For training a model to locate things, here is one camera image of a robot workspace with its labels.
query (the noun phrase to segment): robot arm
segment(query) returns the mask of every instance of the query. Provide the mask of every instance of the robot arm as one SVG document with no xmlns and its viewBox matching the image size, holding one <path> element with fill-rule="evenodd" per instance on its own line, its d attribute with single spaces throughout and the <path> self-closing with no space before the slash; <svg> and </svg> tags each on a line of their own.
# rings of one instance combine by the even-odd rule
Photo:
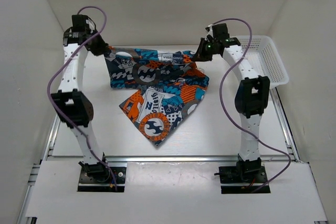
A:
<svg viewBox="0 0 336 224">
<path fill-rule="evenodd" d="M 96 25 L 86 15 L 73 15 L 72 27 L 64 33 L 64 62 L 67 62 L 72 53 L 89 37 L 97 33 Z M 107 168 L 97 158 L 106 162 L 103 151 L 99 148 L 93 133 L 91 121 L 93 120 L 93 106 L 82 92 L 83 70 L 88 51 L 98 56 L 104 53 L 108 44 L 101 36 L 97 36 L 90 43 L 82 47 L 73 57 L 63 72 L 62 80 L 57 93 L 51 94 L 54 102 L 87 136 L 79 133 L 60 114 L 62 122 L 66 122 L 77 138 L 83 161 L 79 164 L 85 169 L 89 177 L 104 180 L 109 176 Z"/>
<path fill-rule="evenodd" d="M 212 60 L 212 55 L 220 54 L 232 66 L 243 56 L 237 38 L 230 38 L 226 24 L 210 25 L 205 38 L 201 38 L 194 61 Z M 270 81 L 261 77 L 247 59 L 233 69 L 239 88 L 235 97 L 235 107 L 240 115 L 241 126 L 259 137 L 261 116 L 268 103 Z M 248 178 L 261 168 L 258 141 L 248 133 L 241 132 L 237 170 L 241 178 Z"/>
</svg>

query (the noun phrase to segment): black mounting plate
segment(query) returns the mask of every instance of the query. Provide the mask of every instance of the black mounting plate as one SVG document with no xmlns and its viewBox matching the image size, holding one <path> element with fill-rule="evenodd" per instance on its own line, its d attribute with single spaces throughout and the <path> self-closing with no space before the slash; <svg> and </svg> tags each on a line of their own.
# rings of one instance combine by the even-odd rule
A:
<svg viewBox="0 0 336 224">
<path fill-rule="evenodd" d="M 256 179 L 254 185 L 248 187 L 251 180 L 244 181 L 241 179 L 236 166 L 221 166 L 219 167 L 219 178 L 221 183 L 222 194 L 250 194 L 257 189 L 261 184 L 267 181 L 267 175 L 265 167 L 262 166 L 258 173 L 254 175 Z M 256 194 L 269 194 L 269 185 L 265 185 L 263 188 L 255 192 Z"/>
<path fill-rule="evenodd" d="M 239 175 L 236 166 L 220 166 L 219 167 L 219 177 L 221 184 L 232 184 L 232 183 L 250 183 L 250 181 L 243 181 Z M 262 166 L 259 173 L 254 175 L 256 178 L 256 183 L 265 183 L 267 181 L 267 175 L 265 167 Z"/>
<path fill-rule="evenodd" d="M 108 178 L 105 182 L 99 182 L 94 178 L 87 176 L 83 167 L 80 171 L 77 191 L 123 193 L 125 191 L 127 168 L 120 166 L 110 166 L 110 168 L 116 177 L 118 191 L 116 191 L 115 186 L 110 186 L 111 178 Z"/>
</svg>

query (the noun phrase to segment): cloth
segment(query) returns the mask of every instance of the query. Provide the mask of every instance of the cloth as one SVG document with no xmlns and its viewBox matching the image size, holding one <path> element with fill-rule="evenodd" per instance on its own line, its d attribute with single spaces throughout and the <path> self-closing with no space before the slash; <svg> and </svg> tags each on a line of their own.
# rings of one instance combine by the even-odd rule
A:
<svg viewBox="0 0 336 224">
<path fill-rule="evenodd" d="M 120 104 L 136 128 L 159 145 L 203 99 L 209 78 L 191 51 L 109 47 L 104 54 L 114 89 L 138 91 Z"/>
</svg>

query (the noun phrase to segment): white basket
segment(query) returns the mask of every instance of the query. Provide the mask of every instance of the white basket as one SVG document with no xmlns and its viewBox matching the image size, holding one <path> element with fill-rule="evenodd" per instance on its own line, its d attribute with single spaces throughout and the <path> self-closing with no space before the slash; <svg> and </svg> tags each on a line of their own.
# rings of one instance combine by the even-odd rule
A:
<svg viewBox="0 0 336 224">
<path fill-rule="evenodd" d="M 237 36 L 237 38 L 242 44 L 242 48 L 245 49 L 249 36 Z M 252 36 L 246 57 L 254 70 L 261 76 L 268 76 L 271 89 L 289 81 L 278 50 L 270 37 Z"/>
</svg>

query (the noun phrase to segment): white table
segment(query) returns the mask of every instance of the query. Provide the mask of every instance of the white table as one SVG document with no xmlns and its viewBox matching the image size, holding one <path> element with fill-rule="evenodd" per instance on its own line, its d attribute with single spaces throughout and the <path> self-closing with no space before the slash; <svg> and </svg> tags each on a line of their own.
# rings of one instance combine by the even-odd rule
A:
<svg viewBox="0 0 336 224">
<path fill-rule="evenodd" d="M 26 216 L 37 217 L 37 224 L 313 224 L 326 220 L 308 164 L 291 164 L 270 183 L 270 194 L 222 195 L 219 178 L 214 176 L 220 165 L 216 162 L 128 163 L 124 193 L 77 192 L 77 162 L 42 162 Z M 266 163 L 268 176 L 284 165 Z"/>
<path fill-rule="evenodd" d="M 196 50 L 197 46 L 147 46 L 158 50 Z M 236 156 L 240 147 L 240 131 L 224 114 L 219 101 L 219 83 L 228 64 L 219 56 L 211 62 L 199 62 L 210 77 L 204 100 L 159 147 L 155 147 L 132 124 L 119 104 L 136 90 L 112 90 L 105 60 L 102 56 L 88 55 L 83 77 L 83 91 L 94 106 L 92 125 L 97 141 L 107 156 Z M 231 73 L 223 87 L 224 101 L 230 114 L 240 124 L 234 107 L 238 81 Z M 287 152 L 285 138 L 275 107 L 269 98 L 268 107 L 260 124 L 260 139 Z M 260 146 L 261 155 L 278 155 Z M 76 138 L 61 124 L 58 130 L 54 157 L 82 156 Z"/>
</svg>

